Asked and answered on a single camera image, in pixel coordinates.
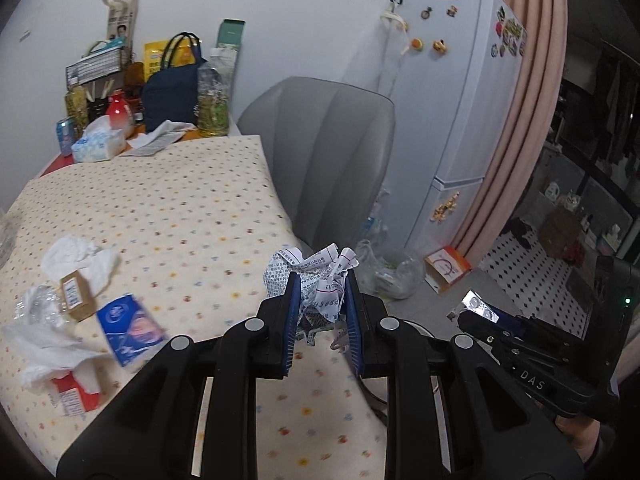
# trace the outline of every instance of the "human hand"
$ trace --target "human hand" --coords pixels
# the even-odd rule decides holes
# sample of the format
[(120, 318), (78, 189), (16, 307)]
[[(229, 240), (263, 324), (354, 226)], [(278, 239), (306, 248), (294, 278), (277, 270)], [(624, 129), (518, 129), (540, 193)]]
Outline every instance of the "human hand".
[(590, 416), (579, 413), (574, 418), (556, 416), (556, 426), (569, 440), (569, 444), (587, 462), (593, 455), (600, 435), (600, 423)]

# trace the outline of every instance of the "silver bolt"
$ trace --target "silver bolt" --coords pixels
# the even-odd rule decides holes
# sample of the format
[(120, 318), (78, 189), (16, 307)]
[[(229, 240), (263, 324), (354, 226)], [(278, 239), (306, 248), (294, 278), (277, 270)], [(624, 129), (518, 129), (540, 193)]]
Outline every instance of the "silver bolt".
[(264, 326), (264, 321), (259, 317), (252, 317), (244, 322), (244, 327), (251, 332), (258, 332)]
[(454, 343), (456, 344), (457, 347), (465, 349), (465, 350), (471, 348), (474, 345), (474, 340), (471, 339), (466, 334), (457, 335), (456, 338), (453, 341), (454, 341)]
[(400, 326), (400, 322), (395, 317), (385, 317), (380, 320), (380, 326), (385, 330), (395, 330)]
[(189, 338), (184, 335), (179, 335), (178, 337), (171, 339), (171, 348), (174, 350), (184, 350), (189, 346), (189, 344)]

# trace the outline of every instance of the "navy blue bag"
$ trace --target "navy blue bag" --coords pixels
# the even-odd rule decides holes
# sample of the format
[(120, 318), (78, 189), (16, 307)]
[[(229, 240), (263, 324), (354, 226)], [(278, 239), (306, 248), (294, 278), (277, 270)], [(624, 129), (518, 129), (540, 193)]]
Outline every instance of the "navy blue bag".
[[(188, 38), (196, 63), (171, 66), (182, 38)], [(167, 44), (160, 60), (160, 70), (153, 74), (142, 89), (145, 126), (155, 130), (169, 119), (177, 123), (198, 124), (195, 107), (198, 103), (198, 67), (202, 59), (200, 39), (192, 32), (176, 34)]]

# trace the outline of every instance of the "barcode label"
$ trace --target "barcode label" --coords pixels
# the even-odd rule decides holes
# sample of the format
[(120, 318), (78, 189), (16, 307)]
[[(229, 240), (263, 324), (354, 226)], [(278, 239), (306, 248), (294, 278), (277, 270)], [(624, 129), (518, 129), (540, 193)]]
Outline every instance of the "barcode label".
[(69, 308), (75, 308), (82, 304), (80, 293), (78, 292), (78, 281), (75, 278), (65, 282), (62, 288), (65, 291), (66, 304)]
[(65, 415), (74, 416), (86, 413), (77, 388), (60, 393), (60, 402), (65, 409)]

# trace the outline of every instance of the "yellow package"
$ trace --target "yellow package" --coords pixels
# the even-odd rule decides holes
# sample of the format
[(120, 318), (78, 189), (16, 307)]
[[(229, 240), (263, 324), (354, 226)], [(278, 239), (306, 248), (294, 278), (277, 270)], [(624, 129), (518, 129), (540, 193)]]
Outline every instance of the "yellow package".
[[(145, 44), (145, 59), (144, 59), (144, 71), (145, 81), (148, 81), (152, 74), (155, 74), (160, 70), (160, 61), (162, 59), (162, 53), (164, 52), (169, 40), (152, 41)], [(191, 63), (195, 63), (196, 60), (193, 57), (193, 53), (189, 47), (189, 40), (182, 38), (180, 44), (177, 47), (177, 51), (174, 56), (174, 60), (171, 66), (183, 66)]]

